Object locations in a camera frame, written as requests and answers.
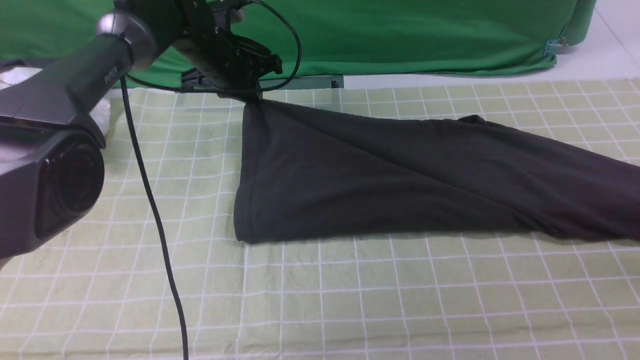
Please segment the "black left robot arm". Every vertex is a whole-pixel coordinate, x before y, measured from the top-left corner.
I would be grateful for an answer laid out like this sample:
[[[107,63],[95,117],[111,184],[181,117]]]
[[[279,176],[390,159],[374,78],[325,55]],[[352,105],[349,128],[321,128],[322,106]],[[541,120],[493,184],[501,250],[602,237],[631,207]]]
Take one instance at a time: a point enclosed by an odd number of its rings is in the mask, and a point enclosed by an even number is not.
[[[172,47],[225,96],[259,91],[282,73],[265,46],[231,32],[247,0],[115,0],[96,37],[56,60],[12,60],[41,71],[2,89],[0,255],[38,249],[83,218],[105,182],[106,137],[90,116],[116,82]]]

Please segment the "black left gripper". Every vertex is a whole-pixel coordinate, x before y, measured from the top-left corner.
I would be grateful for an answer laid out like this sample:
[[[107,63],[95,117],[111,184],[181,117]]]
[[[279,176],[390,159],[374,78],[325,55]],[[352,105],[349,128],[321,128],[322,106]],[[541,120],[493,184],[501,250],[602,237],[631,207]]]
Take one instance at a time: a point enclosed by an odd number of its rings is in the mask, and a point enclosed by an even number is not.
[[[269,48],[229,30],[202,29],[178,22],[173,25],[173,48],[207,78],[222,97],[256,99],[259,80],[282,74],[282,59]]]

